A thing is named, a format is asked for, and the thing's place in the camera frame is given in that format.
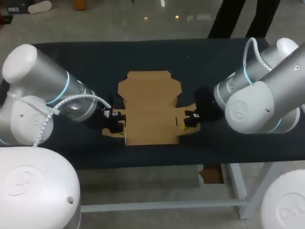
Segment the gray concrete floor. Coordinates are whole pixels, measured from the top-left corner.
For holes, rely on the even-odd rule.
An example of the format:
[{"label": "gray concrete floor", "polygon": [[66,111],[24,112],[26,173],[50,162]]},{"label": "gray concrete floor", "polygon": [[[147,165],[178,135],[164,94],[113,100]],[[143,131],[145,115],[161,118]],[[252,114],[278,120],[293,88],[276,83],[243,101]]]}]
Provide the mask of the gray concrete floor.
[{"label": "gray concrete floor", "polygon": [[[138,41],[205,38],[221,0],[89,0],[87,11],[74,11],[72,0],[54,0],[53,9],[35,15],[16,15],[0,31],[0,65],[23,43],[74,41]],[[255,0],[247,0],[233,37],[244,37],[255,14]],[[305,37],[305,4],[282,0],[267,35],[270,43],[288,37],[298,44]],[[242,164],[249,188],[262,164]],[[305,168],[287,163],[286,171]],[[124,168],[78,171],[83,204],[202,200],[232,197],[225,185],[199,187],[196,166]],[[260,213],[239,220],[235,208],[170,209],[86,213],[82,228],[260,229]]]}]

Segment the person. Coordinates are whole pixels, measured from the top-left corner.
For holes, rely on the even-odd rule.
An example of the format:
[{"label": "person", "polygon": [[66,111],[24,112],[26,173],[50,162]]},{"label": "person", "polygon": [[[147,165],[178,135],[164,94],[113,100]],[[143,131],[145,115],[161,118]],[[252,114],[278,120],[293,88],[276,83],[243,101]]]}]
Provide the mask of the person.
[{"label": "person", "polygon": [[[255,17],[246,37],[265,37],[281,0],[257,0]],[[230,38],[245,0],[223,0],[208,38]]]}]

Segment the dark table cover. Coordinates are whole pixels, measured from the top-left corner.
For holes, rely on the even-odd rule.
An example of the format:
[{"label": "dark table cover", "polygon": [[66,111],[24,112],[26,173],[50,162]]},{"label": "dark table cover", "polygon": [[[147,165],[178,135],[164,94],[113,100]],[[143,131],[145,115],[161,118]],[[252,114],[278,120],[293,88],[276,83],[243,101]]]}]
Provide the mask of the dark table cover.
[{"label": "dark table cover", "polygon": [[[35,46],[53,58],[104,99],[115,96],[129,71],[167,70],[181,82],[179,106],[194,103],[199,86],[213,88],[242,65],[247,39],[175,40],[151,42],[72,42]],[[258,39],[259,49],[268,47]],[[289,133],[243,135],[226,121],[201,125],[201,132],[181,138],[179,145],[124,146],[123,139],[101,136],[63,115],[55,117],[54,131],[41,147],[66,157],[77,169],[245,163],[304,160],[305,119]]]}]

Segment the metal table frame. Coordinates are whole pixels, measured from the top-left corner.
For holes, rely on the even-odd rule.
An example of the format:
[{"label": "metal table frame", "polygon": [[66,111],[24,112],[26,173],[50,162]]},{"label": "metal table frame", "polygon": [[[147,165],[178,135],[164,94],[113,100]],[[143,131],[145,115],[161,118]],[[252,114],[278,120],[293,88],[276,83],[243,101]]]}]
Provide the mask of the metal table frame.
[{"label": "metal table frame", "polygon": [[271,183],[281,175],[284,167],[285,162],[264,163],[255,183],[247,193],[239,164],[229,164],[230,176],[236,194],[235,199],[87,205],[81,207],[81,212],[238,206],[240,219],[249,219],[254,215]]}]

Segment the flat cardboard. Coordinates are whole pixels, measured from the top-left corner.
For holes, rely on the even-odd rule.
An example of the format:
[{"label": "flat cardboard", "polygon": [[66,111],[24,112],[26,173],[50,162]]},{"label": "flat cardboard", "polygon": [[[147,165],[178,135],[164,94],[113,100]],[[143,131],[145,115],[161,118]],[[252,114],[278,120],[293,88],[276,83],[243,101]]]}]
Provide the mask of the flat cardboard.
[{"label": "flat cardboard", "polygon": [[[126,146],[178,144],[178,136],[194,133],[197,128],[183,129],[185,110],[195,110],[195,104],[175,108],[177,96],[182,92],[180,82],[168,71],[129,72],[118,86],[124,98],[126,115]],[[103,130],[103,135],[112,135]]]}]

